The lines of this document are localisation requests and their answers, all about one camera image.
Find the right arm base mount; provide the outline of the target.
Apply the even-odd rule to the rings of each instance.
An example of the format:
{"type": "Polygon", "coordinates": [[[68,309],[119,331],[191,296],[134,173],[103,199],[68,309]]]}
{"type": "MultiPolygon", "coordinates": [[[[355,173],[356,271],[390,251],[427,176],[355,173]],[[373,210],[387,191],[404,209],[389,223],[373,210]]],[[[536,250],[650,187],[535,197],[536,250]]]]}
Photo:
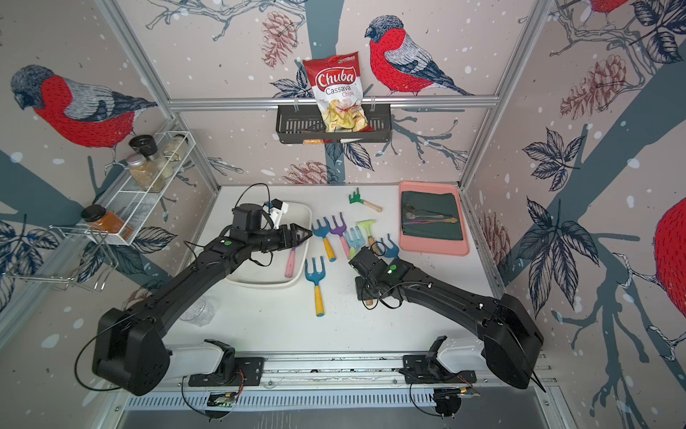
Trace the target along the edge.
{"type": "Polygon", "coordinates": [[[407,384],[467,384],[472,385],[477,381],[473,370],[452,372],[446,369],[438,361],[439,347],[448,339],[447,336],[439,336],[425,354],[404,355],[403,366],[398,370],[405,377],[407,384]]]}

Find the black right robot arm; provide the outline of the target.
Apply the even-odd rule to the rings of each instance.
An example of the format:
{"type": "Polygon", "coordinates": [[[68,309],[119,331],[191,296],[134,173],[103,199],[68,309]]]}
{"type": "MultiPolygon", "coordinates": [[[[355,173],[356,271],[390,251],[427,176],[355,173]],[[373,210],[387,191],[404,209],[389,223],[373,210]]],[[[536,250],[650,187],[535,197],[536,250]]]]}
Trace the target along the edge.
{"type": "Polygon", "coordinates": [[[482,341],[487,368],[502,382],[518,389],[527,388],[529,382],[542,386],[535,367],[544,338],[516,297],[478,295],[428,275],[403,259],[386,263],[366,247],[349,265],[357,273],[359,300],[393,297],[426,307],[482,341]]]}

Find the blue fork yellow handle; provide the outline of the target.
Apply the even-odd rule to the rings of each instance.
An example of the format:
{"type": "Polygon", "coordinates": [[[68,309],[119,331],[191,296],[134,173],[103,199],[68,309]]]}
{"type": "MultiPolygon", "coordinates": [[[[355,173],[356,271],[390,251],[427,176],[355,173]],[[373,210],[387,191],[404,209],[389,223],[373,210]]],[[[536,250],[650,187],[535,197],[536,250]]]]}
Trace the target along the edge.
{"type": "Polygon", "coordinates": [[[326,275],[324,258],[320,257],[319,262],[313,257],[311,261],[305,261],[305,278],[314,285],[314,305],[317,317],[325,315],[323,305],[323,295],[320,283],[326,275]]]}

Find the purple rake pink handle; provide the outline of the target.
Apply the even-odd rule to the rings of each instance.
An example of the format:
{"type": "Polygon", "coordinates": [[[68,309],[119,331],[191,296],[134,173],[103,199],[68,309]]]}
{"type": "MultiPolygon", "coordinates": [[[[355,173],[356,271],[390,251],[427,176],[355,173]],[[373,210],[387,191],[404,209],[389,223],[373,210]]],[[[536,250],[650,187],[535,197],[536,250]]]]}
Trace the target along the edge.
{"type": "Polygon", "coordinates": [[[287,264],[286,264],[286,269],[285,269],[285,272],[284,272],[284,276],[285,276],[286,278],[288,278],[288,279],[291,279],[291,278],[293,277],[293,275],[294,275],[295,264],[296,264],[297,248],[298,248],[298,247],[294,247],[294,248],[292,248],[292,249],[290,250],[290,252],[289,252],[289,257],[288,257],[288,261],[287,261],[287,264]]]}

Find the light blue fork pale handle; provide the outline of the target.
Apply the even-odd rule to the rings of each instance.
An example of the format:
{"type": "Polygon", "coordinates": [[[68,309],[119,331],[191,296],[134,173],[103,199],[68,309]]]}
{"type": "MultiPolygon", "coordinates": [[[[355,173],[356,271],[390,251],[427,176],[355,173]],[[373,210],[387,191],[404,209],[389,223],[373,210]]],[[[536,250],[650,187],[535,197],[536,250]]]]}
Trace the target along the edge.
{"type": "Polygon", "coordinates": [[[346,232],[344,232],[344,238],[349,247],[349,259],[355,257],[357,252],[366,245],[364,234],[362,234],[357,225],[346,230],[346,232]]]}

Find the blue rake yellow handle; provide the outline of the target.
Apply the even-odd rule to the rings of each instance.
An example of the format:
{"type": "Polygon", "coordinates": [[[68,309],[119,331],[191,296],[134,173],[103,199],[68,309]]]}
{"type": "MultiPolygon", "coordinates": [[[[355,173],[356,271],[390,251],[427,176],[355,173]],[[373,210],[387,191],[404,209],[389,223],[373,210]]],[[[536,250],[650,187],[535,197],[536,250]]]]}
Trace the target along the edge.
{"type": "Polygon", "coordinates": [[[324,217],[322,220],[318,219],[316,224],[312,225],[313,234],[323,241],[323,246],[329,261],[334,262],[337,257],[328,239],[328,235],[330,234],[331,230],[330,222],[326,217],[324,217]]]}

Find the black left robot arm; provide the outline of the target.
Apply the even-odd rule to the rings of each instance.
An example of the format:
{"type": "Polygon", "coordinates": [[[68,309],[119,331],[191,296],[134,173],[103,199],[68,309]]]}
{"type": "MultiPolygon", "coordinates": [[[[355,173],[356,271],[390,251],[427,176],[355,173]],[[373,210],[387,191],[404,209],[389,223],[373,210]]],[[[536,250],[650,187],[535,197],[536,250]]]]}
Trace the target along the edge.
{"type": "Polygon", "coordinates": [[[101,316],[94,338],[95,375],[137,396],[149,393],[171,366],[173,352],[164,336],[192,304],[253,253],[289,250],[313,236],[296,223],[278,226],[256,204],[234,207],[232,214],[232,224],[162,289],[129,309],[110,309],[101,316]]]}

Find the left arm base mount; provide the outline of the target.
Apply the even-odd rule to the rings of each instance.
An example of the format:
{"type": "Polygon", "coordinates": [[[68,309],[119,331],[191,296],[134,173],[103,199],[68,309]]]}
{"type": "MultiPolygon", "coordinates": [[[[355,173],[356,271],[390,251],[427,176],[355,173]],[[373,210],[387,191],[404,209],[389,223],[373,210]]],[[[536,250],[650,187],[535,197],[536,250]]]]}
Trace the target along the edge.
{"type": "Polygon", "coordinates": [[[259,386],[264,372],[264,357],[238,357],[232,346],[217,340],[205,340],[203,346],[209,346],[214,353],[219,352],[220,359],[213,372],[191,375],[189,386],[259,386]]]}

